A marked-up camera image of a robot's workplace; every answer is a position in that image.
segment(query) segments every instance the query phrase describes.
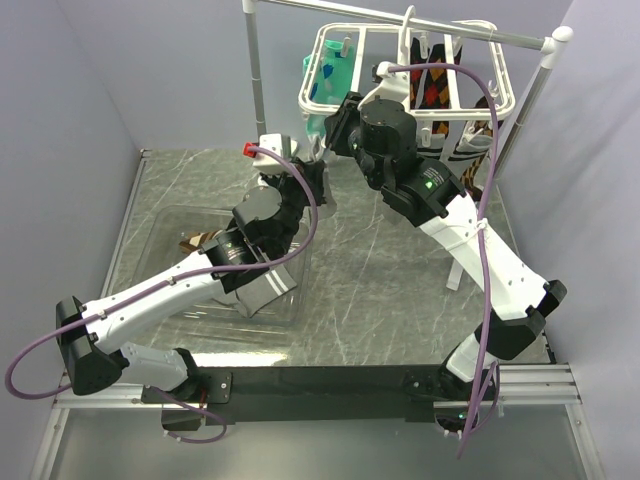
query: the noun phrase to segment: red cap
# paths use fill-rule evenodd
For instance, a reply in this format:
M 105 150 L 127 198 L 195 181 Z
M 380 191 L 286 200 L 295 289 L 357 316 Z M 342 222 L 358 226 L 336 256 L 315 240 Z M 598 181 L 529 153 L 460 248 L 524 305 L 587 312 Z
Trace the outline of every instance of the red cap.
M 242 154 L 247 156 L 247 157 L 251 157 L 251 158 L 256 158 L 256 152 L 250 152 L 249 148 L 250 147 L 257 147 L 258 144 L 257 143 L 251 143 L 251 142 L 247 142 L 244 144 L 244 149 L 242 150 Z

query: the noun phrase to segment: transparent tray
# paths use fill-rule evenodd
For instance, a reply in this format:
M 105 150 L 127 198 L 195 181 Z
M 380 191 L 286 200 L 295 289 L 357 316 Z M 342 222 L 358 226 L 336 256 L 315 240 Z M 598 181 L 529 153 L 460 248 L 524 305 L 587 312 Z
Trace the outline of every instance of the transparent tray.
M 225 229 L 232 218 L 231 210 L 178 205 L 162 209 L 151 228 L 133 275 L 132 285 L 182 261 L 187 254 L 180 249 L 179 243 L 188 238 L 190 233 Z M 297 248 L 308 233 L 309 228 L 302 223 L 291 244 L 291 250 Z M 207 324 L 210 322 L 212 328 L 207 329 L 210 335 L 227 340 L 251 340 L 257 332 L 260 332 L 260 336 L 268 335 L 269 332 L 282 335 L 283 329 L 292 327 L 300 314 L 310 256 L 311 248 L 308 247 L 286 264 L 297 287 L 265 305 L 250 318 L 242 316 L 233 307 L 208 300 L 173 315 L 171 319 L 206 321 Z

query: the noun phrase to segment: marble tabletop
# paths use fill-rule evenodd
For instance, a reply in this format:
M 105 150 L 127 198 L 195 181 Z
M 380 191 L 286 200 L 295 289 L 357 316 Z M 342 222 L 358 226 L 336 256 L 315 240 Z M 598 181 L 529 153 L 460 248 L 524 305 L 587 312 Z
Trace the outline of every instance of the marble tabletop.
M 232 365 L 389 365 L 440 363 L 482 320 L 483 296 L 468 275 L 446 288 L 452 259 L 434 240 L 383 216 L 353 160 L 329 161 L 338 210 L 321 220 L 312 244 L 302 311 L 277 334 L 221 337 L 206 320 L 167 319 L 134 339 L 184 347 Z M 172 205 L 228 208 L 255 182 L 251 162 L 232 150 L 153 150 L 143 171 L 110 282 L 131 285 L 157 214 Z M 514 246 L 499 192 L 488 218 Z M 549 363 L 538 338 L 514 362 Z

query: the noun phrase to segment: metal stand frame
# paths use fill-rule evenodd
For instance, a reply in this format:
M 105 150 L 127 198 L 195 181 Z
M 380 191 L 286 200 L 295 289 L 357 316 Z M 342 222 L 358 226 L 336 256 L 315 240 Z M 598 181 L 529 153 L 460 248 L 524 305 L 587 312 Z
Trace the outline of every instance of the metal stand frame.
M 249 42 L 249 55 L 251 60 L 251 75 L 253 85 L 254 107 L 256 114 L 256 129 L 258 135 L 265 134 L 266 122 L 264 114 L 264 101 L 262 93 L 262 80 L 260 76 L 260 59 L 258 49 L 257 23 L 255 17 L 255 5 L 258 0 L 242 0 L 243 10 L 246 15 L 247 37 Z M 266 3 L 289 5 L 309 10 L 319 10 L 329 13 L 336 13 L 356 18 L 364 18 L 383 23 L 402 24 L 404 17 L 385 12 L 379 12 L 366 8 L 350 7 L 332 2 L 320 0 L 262 0 Z M 553 39 L 536 38 L 525 35 L 509 34 L 498 31 L 487 31 L 472 26 L 441 22 L 427 19 L 412 18 L 409 26 L 427 29 L 450 35 L 471 38 L 475 40 L 490 41 L 514 45 L 517 47 L 539 50 L 547 55 L 541 62 L 540 69 L 536 75 L 533 86 L 523 101 L 523 106 L 518 115 L 513 129 L 507 137 L 502 154 L 498 160 L 500 169 L 504 168 L 506 161 L 511 154 L 512 147 L 517 141 L 518 134 L 540 96 L 542 89 L 549 77 L 554 61 L 548 61 L 553 55 Z M 111 286 L 114 266 L 121 255 L 122 241 L 126 234 L 126 227 L 135 201 L 138 185 L 147 160 L 144 151 L 136 180 L 134 183 L 129 203 L 125 212 L 118 243 L 115 248 L 111 266 L 101 295 L 105 296 Z M 502 382 L 500 391 L 500 404 L 504 405 L 566 405 L 572 428 L 576 438 L 576 443 L 589 480 L 604 478 L 602 468 L 597 458 L 597 452 L 589 434 L 586 420 L 581 410 L 581 400 L 575 385 L 571 368 L 569 365 L 504 365 L 501 367 Z M 72 392 L 67 391 L 56 397 L 49 419 L 49 424 L 42 439 L 40 450 L 36 457 L 31 476 L 32 480 L 48 479 L 57 455 L 58 447 L 64 433 L 64 428 L 71 409 L 121 409 L 121 408 L 144 408 L 144 409 L 179 409 L 180 407 L 161 403 L 142 403 L 141 396 L 143 387 L 141 385 L 114 385 L 95 395 L 77 397 Z M 464 408 L 466 401 L 458 402 L 434 402 L 433 408 Z

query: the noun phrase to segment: metal pole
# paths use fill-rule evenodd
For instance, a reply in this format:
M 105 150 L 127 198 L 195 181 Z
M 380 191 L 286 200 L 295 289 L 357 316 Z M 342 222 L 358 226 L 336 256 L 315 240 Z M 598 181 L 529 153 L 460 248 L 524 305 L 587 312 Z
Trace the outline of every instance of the metal pole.
M 267 133 L 264 118 L 264 98 L 262 95 L 262 77 L 260 76 L 260 51 L 258 49 L 258 26 L 254 0 L 243 0 L 242 8 L 247 24 L 247 40 L 249 42 L 249 61 L 251 62 L 251 86 L 253 87 L 253 105 L 256 112 L 256 130 L 258 138 Z
M 513 147 L 518 140 L 518 136 L 520 135 L 520 130 L 525 124 L 527 117 L 529 116 L 529 112 L 533 105 L 538 101 L 542 90 L 544 89 L 545 84 L 547 83 L 547 79 L 551 75 L 551 69 L 540 67 L 538 69 L 538 73 L 536 74 L 535 79 L 533 80 L 533 84 L 531 85 L 531 89 L 524 101 L 522 102 L 522 108 L 520 109 L 520 113 L 518 113 L 518 117 L 516 121 L 513 123 L 511 127 L 511 131 L 507 136 L 507 139 L 500 150 L 500 155 L 498 156 L 498 162 L 496 163 L 496 178 L 500 176 L 504 166 L 507 164 L 507 160 L 511 156 L 513 151 Z
M 305 8 L 307 10 L 319 10 L 322 12 L 336 13 L 348 17 L 366 18 L 382 23 L 402 25 L 404 17 L 394 13 L 385 13 L 368 8 L 352 7 L 340 3 L 325 2 L 322 0 L 261 0 L 266 3 L 288 5 L 290 7 Z M 491 41 L 515 47 L 528 48 L 531 50 L 542 50 L 545 44 L 544 38 L 530 37 L 527 35 L 516 35 L 513 33 L 502 33 L 482 28 L 472 27 L 460 23 L 443 22 L 440 20 L 429 20 L 412 18 L 408 25 L 413 28 L 421 28 L 430 32 L 456 35 L 474 40 Z

